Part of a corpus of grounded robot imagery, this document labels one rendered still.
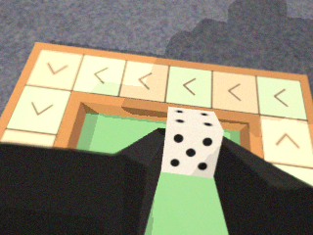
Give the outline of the wooden game board with arrow squares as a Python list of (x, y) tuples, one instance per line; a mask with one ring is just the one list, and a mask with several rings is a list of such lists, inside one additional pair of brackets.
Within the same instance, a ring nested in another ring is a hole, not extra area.
[[(209, 111), (223, 136), (313, 185), (300, 80), (41, 49), (0, 141), (54, 146), (72, 91), (55, 147), (114, 154), (166, 128), (168, 107)], [(229, 235), (214, 178), (161, 171), (145, 235)]]

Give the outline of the white die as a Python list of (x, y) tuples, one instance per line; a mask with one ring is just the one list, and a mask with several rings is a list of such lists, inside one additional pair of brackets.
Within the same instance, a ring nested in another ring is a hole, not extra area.
[(214, 112), (168, 107), (161, 171), (213, 178), (223, 129)]

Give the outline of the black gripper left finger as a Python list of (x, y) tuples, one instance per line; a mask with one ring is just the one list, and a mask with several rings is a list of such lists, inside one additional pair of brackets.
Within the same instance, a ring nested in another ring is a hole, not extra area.
[(114, 154), (0, 141), (0, 207), (95, 217), (104, 235), (145, 235), (165, 130)]

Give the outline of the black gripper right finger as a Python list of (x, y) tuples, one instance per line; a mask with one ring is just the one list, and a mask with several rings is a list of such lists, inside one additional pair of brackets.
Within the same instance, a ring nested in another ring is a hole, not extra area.
[(222, 136), (213, 174), (229, 235), (313, 235), (313, 185)]

